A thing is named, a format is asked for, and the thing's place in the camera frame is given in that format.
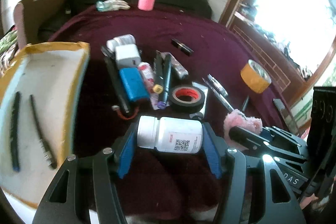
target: purple marker cap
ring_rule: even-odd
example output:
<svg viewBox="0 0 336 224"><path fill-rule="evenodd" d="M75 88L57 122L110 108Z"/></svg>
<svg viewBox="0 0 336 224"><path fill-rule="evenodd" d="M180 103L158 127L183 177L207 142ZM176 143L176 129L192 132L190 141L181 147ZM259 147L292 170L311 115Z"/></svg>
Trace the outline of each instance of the purple marker cap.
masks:
<svg viewBox="0 0 336 224"><path fill-rule="evenodd" d="M164 103L164 102L158 102L156 106L157 106L158 108L160 108L160 109L165 109L166 106L167 106L167 103Z"/></svg>

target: tape roll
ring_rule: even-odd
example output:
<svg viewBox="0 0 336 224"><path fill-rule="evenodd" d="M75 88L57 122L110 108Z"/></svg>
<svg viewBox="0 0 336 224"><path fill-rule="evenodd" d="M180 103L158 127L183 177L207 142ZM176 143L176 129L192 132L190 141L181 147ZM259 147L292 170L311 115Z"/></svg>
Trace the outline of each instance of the tape roll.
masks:
<svg viewBox="0 0 336 224"><path fill-rule="evenodd" d="M251 59L241 70L240 75L246 85L256 93L262 93L272 82L267 71Z"/></svg>
<svg viewBox="0 0 336 224"><path fill-rule="evenodd" d="M171 107L177 112L196 113L203 107L205 94L192 85L178 85L169 91Z"/></svg>

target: silver pen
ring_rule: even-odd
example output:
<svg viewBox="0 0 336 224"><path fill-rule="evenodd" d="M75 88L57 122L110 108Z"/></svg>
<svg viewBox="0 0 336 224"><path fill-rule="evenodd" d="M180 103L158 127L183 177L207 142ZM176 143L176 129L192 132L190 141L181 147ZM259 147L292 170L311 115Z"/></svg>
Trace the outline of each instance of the silver pen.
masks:
<svg viewBox="0 0 336 224"><path fill-rule="evenodd" d="M223 86L216 80L216 78L212 77L211 75L208 75L208 79L210 82L214 85L214 87L218 90L218 93L221 94L224 98L228 96L227 91Z"/></svg>
<svg viewBox="0 0 336 224"><path fill-rule="evenodd" d="M212 90L212 92L215 94L217 99L222 103L223 106L226 107L226 109L231 113L235 109L230 105L230 103L223 97L223 95L219 94L208 81L206 81L204 78L202 78L204 83L207 84L207 86Z"/></svg>

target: pink fluffy pom-pom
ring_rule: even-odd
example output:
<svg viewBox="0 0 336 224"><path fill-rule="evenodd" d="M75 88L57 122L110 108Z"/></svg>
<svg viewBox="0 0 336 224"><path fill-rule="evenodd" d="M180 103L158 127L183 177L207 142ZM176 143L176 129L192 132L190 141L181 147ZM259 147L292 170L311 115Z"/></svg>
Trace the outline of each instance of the pink fluffy pom-pom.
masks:
<svg viewBox="0 0 336 224"><path fill-rule="evenodd" d="M246 117L245 114L238 109L235 109L233 112L229 113L224 120L224 140L228 146L234 147L240 151L243 151L246 148L231 140L229 136L229 131L234 126L243 127L257 135L259 135L263 129L263 123L261 119L255 117Z"/></svg>

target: yellow tape roll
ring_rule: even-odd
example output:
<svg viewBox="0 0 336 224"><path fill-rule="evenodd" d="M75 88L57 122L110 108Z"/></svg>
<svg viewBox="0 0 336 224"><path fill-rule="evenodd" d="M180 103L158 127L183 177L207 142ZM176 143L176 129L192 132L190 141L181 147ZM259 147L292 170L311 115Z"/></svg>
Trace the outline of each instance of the yellow tape roll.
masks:
<svg viewBox="0 0 336 224"><path fill-rule="evenodd" d="M241 70L240 75L246 85L256 93L262 93L272 82L266 70L251 59Z"/></svg>

